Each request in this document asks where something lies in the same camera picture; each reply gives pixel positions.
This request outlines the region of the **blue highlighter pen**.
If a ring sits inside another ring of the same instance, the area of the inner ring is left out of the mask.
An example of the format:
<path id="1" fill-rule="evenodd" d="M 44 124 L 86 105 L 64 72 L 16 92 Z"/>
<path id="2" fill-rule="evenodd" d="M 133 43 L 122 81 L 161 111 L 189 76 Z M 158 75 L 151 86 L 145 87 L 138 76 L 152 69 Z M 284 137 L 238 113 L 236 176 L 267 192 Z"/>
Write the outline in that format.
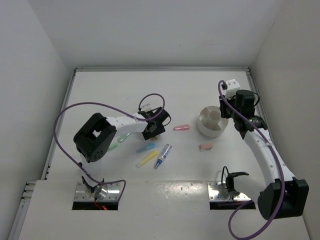
<path id="1" fill-rule="evenodd" d="M 139 149 L 137 149 L 136 150 L 136 153 L 137 154 L 140 154 L 140 153 L 143 153 L 143 152 L 146 152 L 146 151 L 149 151 L 149 150 L 151 150 L 151 149 L 153 149 L 153 148 L 155 148 L 156 147 L 156 144 L 155 143 L 148 143 L 148 144 L 146 144 L 145 146 L 142 146 L 142 147 L 140 147 Z"/>

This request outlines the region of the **pink highlighter pen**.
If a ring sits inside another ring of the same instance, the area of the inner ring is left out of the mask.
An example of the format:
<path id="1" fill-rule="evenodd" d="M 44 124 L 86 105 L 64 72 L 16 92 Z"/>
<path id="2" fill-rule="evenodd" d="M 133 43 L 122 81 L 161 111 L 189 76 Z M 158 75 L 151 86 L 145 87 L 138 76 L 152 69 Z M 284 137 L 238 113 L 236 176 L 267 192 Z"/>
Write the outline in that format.
<path id="1" fill-rule="evenodd" d="M 177 125 L 173 127 L 174 131 L 186 131 L 190 129 L 189 124 L 182 124 L 182 125 Z"/>

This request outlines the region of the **green highlighter pen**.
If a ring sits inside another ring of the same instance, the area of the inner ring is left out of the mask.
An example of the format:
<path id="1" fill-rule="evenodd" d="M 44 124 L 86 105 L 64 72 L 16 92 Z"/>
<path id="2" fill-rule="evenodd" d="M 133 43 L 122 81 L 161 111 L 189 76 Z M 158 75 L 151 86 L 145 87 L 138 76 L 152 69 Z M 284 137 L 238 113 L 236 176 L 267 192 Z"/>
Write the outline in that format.
<path id="1" fill-rule="evenodd" d="M 119 144 L 123 143 L 130 135 L 131 135 L 130 133 L 127 133 L 127 134 L 119 136 L 116 141 L 112 142 L 109 145 L 107 151 L 109 152 L 109 151 L 116 149 L 119 146 Z"/>

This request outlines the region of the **white round divided container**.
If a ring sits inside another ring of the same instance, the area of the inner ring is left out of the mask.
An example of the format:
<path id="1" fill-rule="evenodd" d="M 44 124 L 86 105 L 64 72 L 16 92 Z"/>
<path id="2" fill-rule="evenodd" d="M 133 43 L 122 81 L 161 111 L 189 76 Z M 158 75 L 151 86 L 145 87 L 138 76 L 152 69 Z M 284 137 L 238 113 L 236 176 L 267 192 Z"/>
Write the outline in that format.
<path id="1" fill-rule="evenodd" d="M 221 117 L 219 107 L 207 106 L 198 116 L 197 128 L 206 137 L 217 138 L 225 131 L 228 123 L 228 119 Z"/>

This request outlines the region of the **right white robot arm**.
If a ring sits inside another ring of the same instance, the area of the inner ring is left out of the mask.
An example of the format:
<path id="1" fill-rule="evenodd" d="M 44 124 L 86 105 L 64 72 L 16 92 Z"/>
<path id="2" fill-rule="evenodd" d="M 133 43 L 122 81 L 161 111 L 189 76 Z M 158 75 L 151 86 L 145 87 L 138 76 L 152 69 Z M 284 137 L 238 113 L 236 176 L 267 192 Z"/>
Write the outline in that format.
<path id="1" fill-rule="evenodd" d="M 265 186 L 252 197 L 262 217 L 269 220 L 277 205 L 280 207 L 276 219 L 301 216 L 309 185 L 306 180 L 296 178 L 274 148 L 267 124 L 255 114 L 255 93 L 237 90 L 230 99 L 221 94 L 219 101 L 221 117 L 233 119 L 235 129 L 249 146 L 262 171 Z"/>

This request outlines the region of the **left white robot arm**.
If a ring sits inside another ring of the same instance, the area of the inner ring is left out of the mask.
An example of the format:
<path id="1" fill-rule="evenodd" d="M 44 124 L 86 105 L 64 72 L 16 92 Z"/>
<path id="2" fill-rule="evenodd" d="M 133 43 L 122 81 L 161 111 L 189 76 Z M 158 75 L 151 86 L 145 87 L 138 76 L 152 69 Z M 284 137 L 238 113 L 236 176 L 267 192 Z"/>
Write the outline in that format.
<path id="1" fill-rule="evenodd" d="M 171 116 L 162 107 L 141 110 L 133 117 L 106 117 L 99 112 L 93 114 L 73 137 L 81 156 L 80 166 L 84 169 L 82 183 L 88 192 L 97 199 L 102 198 L 106 187 L 100 159 L 105 156 L 115 137 L 141 133 L 144 140 L 149 140 L 166 131 L 166 120 L 170 121 Z"/>

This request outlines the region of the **yellow highlighter pen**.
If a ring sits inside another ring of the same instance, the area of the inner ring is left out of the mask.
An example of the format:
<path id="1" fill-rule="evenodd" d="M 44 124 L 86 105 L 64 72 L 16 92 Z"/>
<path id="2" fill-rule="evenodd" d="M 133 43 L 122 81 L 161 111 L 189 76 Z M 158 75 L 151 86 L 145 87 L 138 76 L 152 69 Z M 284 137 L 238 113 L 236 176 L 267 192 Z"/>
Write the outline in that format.
<path id="1" fill-rule="evenodd" d="M 149 153 L 145 158 L 143 158 L 140 162 L 138 162 L 135 166 L 139 169 L 142 166 L 144 166 L 146 163 L 148 163 L 150 160 L 155 158 L 157 156 L 158 152 L 156 150 Z"/>

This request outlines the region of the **pink eraser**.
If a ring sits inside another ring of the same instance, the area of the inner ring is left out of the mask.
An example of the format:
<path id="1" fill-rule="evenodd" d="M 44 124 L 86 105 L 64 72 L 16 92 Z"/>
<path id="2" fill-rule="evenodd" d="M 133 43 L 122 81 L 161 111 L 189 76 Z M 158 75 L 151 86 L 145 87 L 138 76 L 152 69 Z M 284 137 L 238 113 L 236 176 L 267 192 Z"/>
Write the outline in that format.
<path id="1" fill-rule="evenodd" d="M 203 152 L 203 151 L 210 151 L 213 148 L 213 144 L 212 143 L 203 143 L 199 145 L 199 151 Z"/>

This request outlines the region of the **aluminium frame rail right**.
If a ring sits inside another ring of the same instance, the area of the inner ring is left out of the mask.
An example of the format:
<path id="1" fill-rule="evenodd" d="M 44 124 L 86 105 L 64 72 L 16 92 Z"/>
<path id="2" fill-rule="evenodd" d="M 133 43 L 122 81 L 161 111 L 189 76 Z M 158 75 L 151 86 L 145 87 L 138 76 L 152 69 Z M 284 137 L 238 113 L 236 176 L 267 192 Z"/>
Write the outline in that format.
<path id="1" fill-rule="evenodd" d="M 255 113 L 256 113 L 256 115 L 261 117 L 263 119 L 263 121 L 267 124 L 266 115 L 265 115 L 265 112 L 264 112 L 264 109 L 263 109 L 262 97 L 261 97 L 261 94 L 259 93 L 258 87 L 256 85 L 256 82 L 255 82 L 255 80 L 253 78 L 253 75 L 252 75 L 250 70 L 246 71 L 246 76 L 247 76 L 247 79 L 248 79 L 248 84 L 249 84 L 250 90 L 252 92 L 256 93 L 258 95 L 256 97 L 256 99 L 259 99 L 259 103 L 255 106 Z M 254 135 L 252 135 L 252 137 L 255 137 L 255 139 L 251 139 L 251 140 L 247 139 L 246 140 L 246 142 L 249 143 L 250 148 L 254 151 L 252 146 L 261 147 L 261 148 L 272 147 L 274 152 L 277 155 L 279 155 L 278 152 L 277 152 L 276 146 L 273 143 L 273 139 L 272 139 L 272 134 L 270 132 L 270 128 L 267 127 L 267 130 L 264 130 L 263 128 L 260 128 L 259 130 L 267 138 L 268 143 L 266 143 L 264 138 L 259 133 L 255 133 Z"/>

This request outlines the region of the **aluminium frame rail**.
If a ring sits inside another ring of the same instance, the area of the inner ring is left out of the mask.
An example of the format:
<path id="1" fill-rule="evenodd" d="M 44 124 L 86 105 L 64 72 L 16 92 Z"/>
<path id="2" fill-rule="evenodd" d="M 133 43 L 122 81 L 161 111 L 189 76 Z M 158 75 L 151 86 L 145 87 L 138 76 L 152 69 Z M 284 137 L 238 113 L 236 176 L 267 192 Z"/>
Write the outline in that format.
<path id="1" fill-rule="evenodd" d="M 66 92 L 65 92 L 65 95 L 64 95 L 64 99 L 63 99 L 63 103 L 62 103 L 62 107 L 61 107 L 60 111 L 62 111 L 68 105 L 68 101 L 69 101 L 69 98 L 70 98 L 71 90 L 72 90 L 72 87 L 73 87 L 73 83 L 74 83 L 74 79 L 76 77 L 77 71 L 78 71 L 78 68 L 76 67 L 73 70 L 72 74 L 71 74 L 71 77 L 70 77 L 69 82 L 68 82 L 68 86 L 67 86 L 67 89 L 66 89 Z M 59 135 L 59 131 L 60 131 L 62 120 L 63 120 L 63 116 L 61 115 L 58 118 L 57 122 L 56 122 L 56 128 L 55 128 L 56 131 L 55 132 L 56 132 L 57 136 Z M 50 168 L 51 168 L 51 163 L 52 163 L 52 160 L 53 160 L 53 155 L 54 155 L 54 152 L 55 152 L 55 148 L 56 148 L 56 141 L 55 141 L 55 138 L 53 137 L 52 141 L 51 141 L 51 144 L 50 144 L 50 148 L 49 148 L 48 154 L 47 154 L 45 165 L 44 165 L 44 168 L 43 168 L 43 171 L 42 171 L 41 180 L 46 180 L 47 177 L 48 177 L 48 174 L 49 174 L 49 171 L 50 171 Z"/>
<path id="2" fill-rule="evenodd" d="M 111 67 L 77 67 L 75 72 L 250 72 L 248 67 L 224 66 L 111 66 Z"/>
<path id="3" fill-rule="evenodd" d="M 253 75 L 252 75 L 250 70 L 246 71 L 246 76 L 247 76 L 247 79 L 248 79 L 248 84 L 249 84 L 250 90 L 252 92 L 256 93 L 258 95 L 256 97 L 256 99 L 259 99 L 259 103 L 255 106 L 255 113 L 256 113 L 256 115 L 261 117 L 263 119 L 263 121 L 267 124 L 266 115 L 265 115 L 265 112 L 264 112 L 264 109 L 263 109 L 262 97 L 261 97 L 261 94 L 259 93 L 258 87 L 256 85 L 256 82 L 255 82 L 255 80 L 253 78 Z M 252 137 L 255 137 L 255 139 L 251 139 L 251 140 L 247 139 L 246 140 L 246 142 L 249 143 L 250 148 L 254 151 L 252 146 L 261 147 L 261 148 L 272 147 L 274 152 L 277 155 L 279 155 L 278 152 L 277 152 L 276 146 L 273 143 L 273 139 L 272 139 L 272 134 L 270 132 L 270 128 L 267 127 L 267 130 L 264 130 L 263 128 L 260 128 L 259 130 L 267 138 L 268 143 L 266 143 L 264 138 L 259 133 L 255 133 L 254 135 L 252 135 Z"/>

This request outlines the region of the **aluminium frame rail back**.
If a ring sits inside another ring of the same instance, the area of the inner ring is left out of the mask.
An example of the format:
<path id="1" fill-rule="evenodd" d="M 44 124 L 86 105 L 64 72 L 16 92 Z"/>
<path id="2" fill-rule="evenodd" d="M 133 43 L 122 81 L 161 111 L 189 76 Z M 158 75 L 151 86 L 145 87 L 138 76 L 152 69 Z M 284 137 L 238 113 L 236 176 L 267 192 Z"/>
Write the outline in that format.
<path id="1" fill-rule="evenodd" d="M 77 67 L 75 72 L 250 72 L 248 67 L 224 66 L 111 66 L 111 67 Z"/>

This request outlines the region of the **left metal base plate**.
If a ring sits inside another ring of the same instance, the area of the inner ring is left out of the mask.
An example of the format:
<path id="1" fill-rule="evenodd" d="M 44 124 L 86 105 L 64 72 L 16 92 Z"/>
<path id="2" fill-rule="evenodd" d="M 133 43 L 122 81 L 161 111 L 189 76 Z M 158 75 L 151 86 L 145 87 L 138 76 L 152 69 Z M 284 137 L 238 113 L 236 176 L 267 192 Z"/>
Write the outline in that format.
<path id="1" fill-rule="evenodd" d="M 98 186 L 93 193 L 91 193 L 86 185 L 78 182 L 75 188 L 74 201 L 75 202 L 116 202 L 120 196 L 120 185 L 106 184 Z"/>

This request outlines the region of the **metal base plate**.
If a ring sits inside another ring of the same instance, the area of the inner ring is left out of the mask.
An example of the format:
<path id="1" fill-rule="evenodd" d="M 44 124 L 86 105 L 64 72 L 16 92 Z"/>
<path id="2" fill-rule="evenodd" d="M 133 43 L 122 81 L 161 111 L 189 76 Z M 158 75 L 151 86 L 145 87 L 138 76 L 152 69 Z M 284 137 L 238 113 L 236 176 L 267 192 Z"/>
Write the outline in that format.
<path id="1" fill-rule="evenodd" d="M 75 188 L 74 201 L 75 202 L 116 202 L 120 196 L 120 185 L 106 184 L 98 186 L 93 193 L 91 193 L 86 185 L 78 182 Z"/>
<path id="2" fill-rule="evenodd" d="M 251 200 L 242 192 L 228 192 L 220 181 L 208 181 L 207 190 L 210 203 L 247 202 Z"/>

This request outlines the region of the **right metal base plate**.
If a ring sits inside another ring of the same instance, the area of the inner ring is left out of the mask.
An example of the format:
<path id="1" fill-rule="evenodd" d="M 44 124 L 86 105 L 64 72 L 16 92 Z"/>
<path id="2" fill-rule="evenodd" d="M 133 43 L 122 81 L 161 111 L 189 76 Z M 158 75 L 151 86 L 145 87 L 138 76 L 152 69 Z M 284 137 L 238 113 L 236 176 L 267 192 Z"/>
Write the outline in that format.
<path id="1" fill-rule="evenodd" d="M 210 203 L 247 202 L 251 200 L 242 192 L 228 192 L 220 181 L 208 181 L 207 190 Z"/>

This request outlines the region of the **aluminium frame rail left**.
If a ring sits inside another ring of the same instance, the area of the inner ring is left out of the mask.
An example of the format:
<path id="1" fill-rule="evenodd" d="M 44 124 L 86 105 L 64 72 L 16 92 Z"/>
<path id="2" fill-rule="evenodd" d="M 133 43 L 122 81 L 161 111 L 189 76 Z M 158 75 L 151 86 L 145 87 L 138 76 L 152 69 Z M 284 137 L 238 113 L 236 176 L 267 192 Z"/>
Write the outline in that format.
<path id="1" fill-rule="evenodd" d="M 72 87 L 73 87 L 73 83 L 74 83 L 74 79 L 76 77 L 77 71 L 78 71 L 78 68 L 76 67 L 73 70 L 72 74 L 71 74 L 71 77 L 70 77 L 69 82 L 68 82 L 68 86 L 67 86 L 67 89 L 66 89 L 66 92 L 65 92 L 65 95 L 64 95 L 64 99 L 63 99 L 63 103 L 62 103 L 62 107 L 61 107 L 60 111 L 62 111 L 68 105 L 68 101 L 69 101 L 69 98 L 70 98 L 71 90 L 72 90 Z M 61 115 L 58 118 L 57 122 L 56 122 L 56 128 L 55 128 L 56 131 L 55 132 L 56 132 L 57 136 L 59 135 L 59 131 L 60 131 L 62 120 L 63 120 L 63 116 Z M 55 148 L 56 148 L 56 141 L 55 141 L 55 138 L 53 137 L 52 141 L 51 141 L 51 144 L 50 144 L 50 148 L 49 148 L 48 154 L 47 154 L 45 165 L 44 165 L 44 168 L 43 168 L 43 171 L 42 171 L 41 180 L 46 180 L 47 177 L 48 177 L 48 174 L 49 174 L 49 171 L 50 171 L 50 168 L 51 168 L 51 163 L 52 163 L 52 160 L 53 160 L 53 155 L 54 155 L 54 152 L 55 152 Z"/>

